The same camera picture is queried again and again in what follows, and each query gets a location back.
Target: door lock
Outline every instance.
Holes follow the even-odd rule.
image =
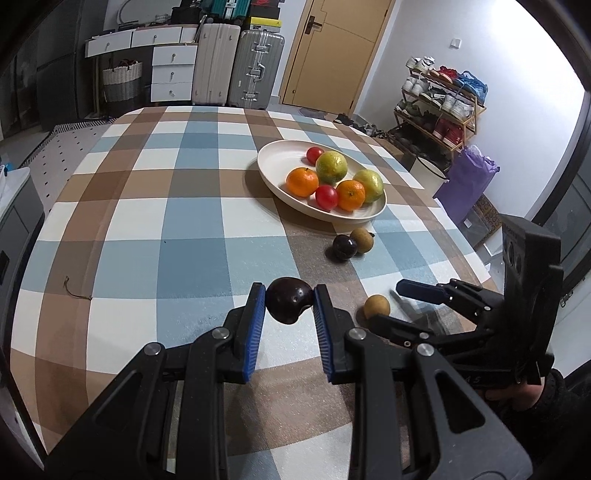
[[[310,15],[310,18],[308,19],[308,24],[306,25],[306,31],[304,32],[306,35],[310,35],[310,33],[312,32],[312,27],[321,27],[322,24],[315,22],[314,20],[316,20],[316,17],[314,15]]]

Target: dark plum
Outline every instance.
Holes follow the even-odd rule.
[[[265,307],[271,316],[286,325],[295,323],[313,302],[312,287],[299,278],[277,278],[271,282],[265,294]]]
[[[339,260],[348,260],[357,253],[357,242],[349,235],[337,235],[333,240],[333,252]]]

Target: orange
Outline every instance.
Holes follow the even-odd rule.
[[[361,207],[365,201],[365,188],[357,180],[345,180],[336,187],[339,194],[339,207],[347,212]]]
[[[299,167],[290,172],[285,183],[293,195],[309,197],[318,188],[318,175],[310,168]]]

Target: silver suitcase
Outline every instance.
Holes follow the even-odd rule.
[[[284,43],[284,38],[276,33],[258,30],[241,33],[228,105],[259,110],[267,108]]]
[[[226,104],[239,36],[237,25],[202,25],[193,75],[194,105]]]

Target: checkered tablecloth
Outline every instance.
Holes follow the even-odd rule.
[[[256,154],[281,139],[339,149],[382,176],[388,206],[367,224],[371,252],[331,263],[325,250],[350,227],[273,197]],[[69,295],[66,276],[72,293],[92,301]],[[327,284],[354,317],[383,294],[394,316],[446,332],[465,320],[397,299],[397,281],[490,282],[445,211],[349,127],[210,107],[119,118],[52,208],[18,298],[11,368],[47,448],[144,344],[192,342],[244,305],[253,282],[282,276]],[[345,479],[352,391],[326,382],[310,311],[291,326],[265,319],[256,368],[249,385],[226,388],[232,478]]]

